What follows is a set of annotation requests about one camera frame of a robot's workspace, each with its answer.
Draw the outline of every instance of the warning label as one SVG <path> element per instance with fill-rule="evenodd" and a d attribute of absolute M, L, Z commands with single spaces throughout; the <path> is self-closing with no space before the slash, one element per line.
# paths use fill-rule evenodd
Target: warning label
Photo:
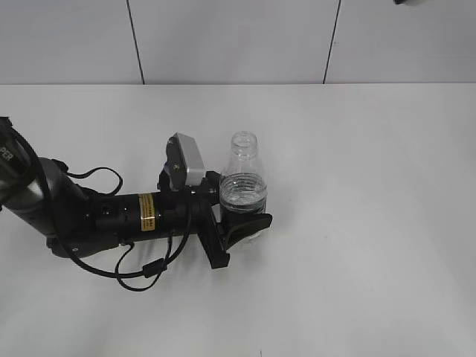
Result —
<path fill-rule="evenodd" d="M 155 209 L 154 198 L 151 193 L 139 194 L 139 205 L 141 206 L 141 230 L 143 232 L 155 230 Z"/>

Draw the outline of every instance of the black cable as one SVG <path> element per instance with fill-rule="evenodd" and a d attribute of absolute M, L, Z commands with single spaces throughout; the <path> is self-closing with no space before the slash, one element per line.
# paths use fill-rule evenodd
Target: black cable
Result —
<path fill-rule="evenodd" d="M 190 236 L 191 222 L 192 222 L 192 209 L 191 209 L 191 204 L 190 204 L 190 192 L 189 192 L 189 190 L 184 190 L 184 195 L 185 195 L 185 199 L 186 199 L 186 203 L 187 203 L 186 204 L 186 206 L 187 206 L 187 227 L 185 228 L 185 233 L 184 233 L 184 236 L 183 236 L 183 238 L 180 242 L 179 247 L 176 249 L 176 251 L 173 253 L 173 255 L 170 256 L 170 252 L 172 250 L 172 234 L 171 234 L 169 236 L 168 240 L 167 240 L 167 242 L 168 242 L 167 253 L 166 253 L 165 258 L 163 259 L 161 265 L 159 266 L 157 276 L 156 276 L 154 282 L 152 282 L 152 285 L 149 286 L 149 287 L 146 287 L 146 288 L 132 288 L 130 286 L 127 286 L 121 280 L 122 279 L 132 279 L 132 278 L 135 278 L 135 277 L 142 277 L 142 276 L 148 277 L 149 273 L 151 271 L 157 271 L 157 266 L 154 266 L 154 265 L 159 263 L 160 260 L 156 260 L 155 262 L 147 264 L 146 266 L 143 267 L 142 271 L 135 271 L 133 273 L 125 273 L 125 274 L 124 273 L 119 273 L 118 272 L 118 266 L 119 266 L 120 262 L 122 261 L 122 259 L 127 255 L 127 253 L 129 253 L 133 249 L 133 246 L 132 246 L 120 258 L 120 260 L 118 261 L 118 264 L 116 265 L 116 269 L 115 269 L 114 273 L 112 273 L 110 271 L 104 271 L 104 270 L 95 268 L 93 266 L 90 266 L 90 265 L 84 263 L 71 250 L 71 248 L 69 248 L 69 246 L 65 243 L 64 237 L 62 236 L 62 234 L 61 234 L 61 232 L 58 228 L 58 224 L 57 224 L 57 220 L 56 220 L 56 214 L 54 212 L 53 199 L 51 197 L 50 187 L 48 186 L 48 181 L 46 179 L 45 171 L 43 170 L 43 166 L 42 166 L 41 161 L 39 160 L 38 155 L 36 154 L 35 150 L 31 147 L 31 145 L 27 142 L 27 140 L 20 135 L 20 133 L 18 133 L 14 128 L 11 128 L 11 131 L 12 131 L 13 137 L 23 147 L 23 149 L 28 154 L 28 156 L 30 156 L 31 163 L 32 163 L 32 165 L 35 169 L 35 172 L 36 172 L 36 177 L 38 179 L 39 187 L 40 187 L 40 189 L 42 191 L 42 194 L 43 194 L 43 199 L 45 201 L 45 207 L 46 207 L 47 213 L 49 213 L 49 215 L 50 215 L 51 224 L 53 225 L 53 229 L 56 233 L 57 240 L 58 240 L 59 244 L 61 245 L 61 248 L 68 255 L 68 257 L 76 265 L 78 265 L 80 268 L 82 268 L 82 269 L 84 269 L 84 270 L 86 270 L 86 271 L 88 271 L 92 274 L 96 274 L 96 275 L 100 275 L 101 277 L 108 277 L 108 278 L 113 278 L 113 279 L 118 280 L 119 284 L 121 284 L 126 289 L 130 288 L 129 290 L 141 292 L 141 291 L 144 291 L 145 289 L 148 289 L 149 287 L 153 286 L 153 284 L 155 284 L 156 281 L 158 280 L 158 278 L 160 277 L 162 271 L 165 270 L 165 268 L 167 268 L 167 265 L 169 263 L 171 263 L 172 261 L 174 261 L 174 259 L 177 258 L 177 256 L 182 252 L 183 248 L 185 247 L 185 244 L 187 243 L 188 237 Z M 120 186 L 122 184 L 122 178 L 119 175 L 118 175 L 118 177 L 120 179 L 120 184 L 119 184 L 118 187 L 120 188 Z"/>
<path fill-rule="evenodd" d="M 25 152 L 30 156 L 31 163 L 35 168 L 36 171 L 36 177 L 38 179 L 38 184 L 39 187 L 43 193 L 43 199 L 45 200 L 45 207 L 47 212 L 49 213 L 51 217 L 51 224 L 53 225 L 53 229 L 57 235 L 57 239 L 59 244 L 61 245 L 61 248 L 65 251 L 65 253 L 68 255 L 68 257 L 76 263 L 77 266 L 80 268 L 89 271 L 92 274 L 100 275 L 101 277 L 109 277 L 112 279 L 117 279 L 118 277 L 120 279 L 132 279 L 134 277 L 142 277 L 144 276 L 143 271 L 136 271 L 133 273 L 125 273 L 125 274 L 116 274 L 116 273 L 111 273 L 110 271 L 104 271 L 98 268 L 94 268 L 86 263 L 84 263 L 72 250 L 69 248 L 69 246 L 65 243 L 63 240 L 63 236 L 60 233 L 60 230 L 58 229 L 58 224 L 56 220 L 56 214 L 54 212 L 54 205 L 53 205 L 53 200 L 51 198 L 51 191 L 50 187 L 48 186 L 48 181 L 46 180 L 46 175 L 45 171 L 43 170 L 43 166 L 41 161 L 38 158 L 38 155 L 36 154 L 35 150 L 31 147 L 31 145 L 26 141 L 25 138 L 23 138 L 19 132 L 17 132 L 14 128 L 11 128 L 13 137 L 19 142 L 19 144 L 23 147 Z"/>
<path fill-rule="evenodd" d="M 116 274 L 119 274 L 119 265 L 120 263 L 122 262 L 122 260 L 124 259 L 124 257 L 130 253 L 130 251 L 134 248 L 134 243 L 131 242 L 131 243 L 128 243 L 129 244 L 129 249 L 127 249 L 127 251 L 122 255 L 122 257 L 120 257 L 120 259 L 118 260 L 118 263 L 116 264 L 116 267 L 114 269 L 114 273 Z M 118 283 L 125 289 L 127 290 L 130 290 L 131 292 L 145 292 L 146 290 L 152 288 L 155 283 L 157 283 L 157 280 L 161 277 L 162 275 L 162 272 L 165 271 L 165 269 L 167 269 L 167 260 L 169 259 L 169 256 L 170 256 L 170 252 L 172 251 L 172 234 L 169 235 L 169 237 L 167 238 L 167 253 L 165 254 L 165 257 L 164 259 L 161 261 L 161 268 L 160 270 L 158 271 L 157 275 L 155 276 L 154 280 L 151 282 L 151 284 L 149 284 L 148 286 L 146 287 L 143 287 L 143 288 L 135 288 L 133 286 L 129 286 L 127 285 L 125 282 L 122 281 L 122 279 L 120 279 L 119 277 L 116 279 L 118 281 Z"/>
<path fill-rule="evenodd" d="M 122 185 L 123 185 L 123 179 L 122 177 L 120 177 L 120 175 L 115 171 L 113 170 L 111 167 L 95 167 L 94 169 L 92 170 L 89 170 L 87 173 L 81 173 L 81 174 L 78 174 L 78 173 L 69 173 L 69 172 L 66 172 L 65 174 L 69 177 L 72 177 L 73 179 L 87 179 L 90 175 L 92 175 L 93 173 L 95 173 L 96 171 L 99 171 L 99 170 L 108 170 L 108 171 L 111 171 L 112 173 L 114 173 L 118 179 L 119 179 L 119 182 L 118 182 L 118 185 L 116 186 L 116 188 L 114 190 L 112 190 L 111 192 L 109 193 L 100 193 L 101 196 L 105 196 L 105 197 L 112 197 L 112 196 L 115 196 L 119 191 L 120 189 L 122 188 Z"/>

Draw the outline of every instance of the clear plastic bottle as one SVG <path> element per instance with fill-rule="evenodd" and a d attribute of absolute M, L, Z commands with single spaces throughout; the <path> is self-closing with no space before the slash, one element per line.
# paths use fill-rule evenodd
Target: clear plastic bottle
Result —
<path fill-rule="evenodd" d="M 222 171 L 221 208 L 234 213 L 264 213 L 267 194 L 256 136 L 237 132 L 231 139 L 228 166 Z"/>

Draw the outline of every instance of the white tabletop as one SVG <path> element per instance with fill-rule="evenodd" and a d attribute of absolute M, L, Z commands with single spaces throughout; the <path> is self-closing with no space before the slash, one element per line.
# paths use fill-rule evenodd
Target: white tabletop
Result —
<path fill-rule="evenodd" d="M 114 167 L 122 193 L 154 191 L 174 132 L 220 170 L 251 130 L 274 216 L 229 267 L 191 237 L 132 293 L 2 211 L 0 356 L 476 355 L 476 85 L 2 86 L 0 115 L 71 172 Z"/>

